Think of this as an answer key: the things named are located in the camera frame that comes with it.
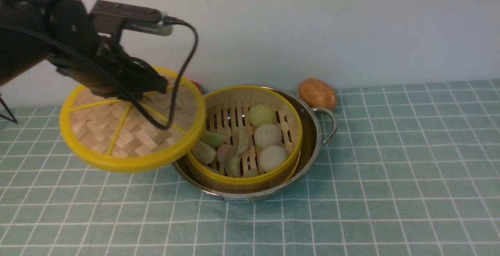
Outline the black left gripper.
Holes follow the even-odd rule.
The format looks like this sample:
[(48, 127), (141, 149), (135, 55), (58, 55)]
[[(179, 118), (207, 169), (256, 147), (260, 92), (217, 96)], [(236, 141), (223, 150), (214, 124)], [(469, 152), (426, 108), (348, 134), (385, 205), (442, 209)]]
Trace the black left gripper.
[(55, 48), (49, 62), (58, 73), (89, 88), (94, 95), (128, 100), (125, 91), (136, 98), (148, 92), (167, 92), (168, 80), (163, 75), (144, 60), (130, 56), (107, 36), (96, 34), (79, 41), (64, 38), (61, 43), (86, 60)]

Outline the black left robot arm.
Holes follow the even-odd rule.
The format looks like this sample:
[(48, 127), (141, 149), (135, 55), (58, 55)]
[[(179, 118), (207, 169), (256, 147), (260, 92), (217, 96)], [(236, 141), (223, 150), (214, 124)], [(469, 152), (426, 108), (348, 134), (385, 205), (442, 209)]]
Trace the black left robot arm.
[(168, 82), (120, 44), (123, 30), (168, 36), (164, 13), (98, 0), (1, 0), (1, 85), (48, 61), (100, 97), (165, 93)]

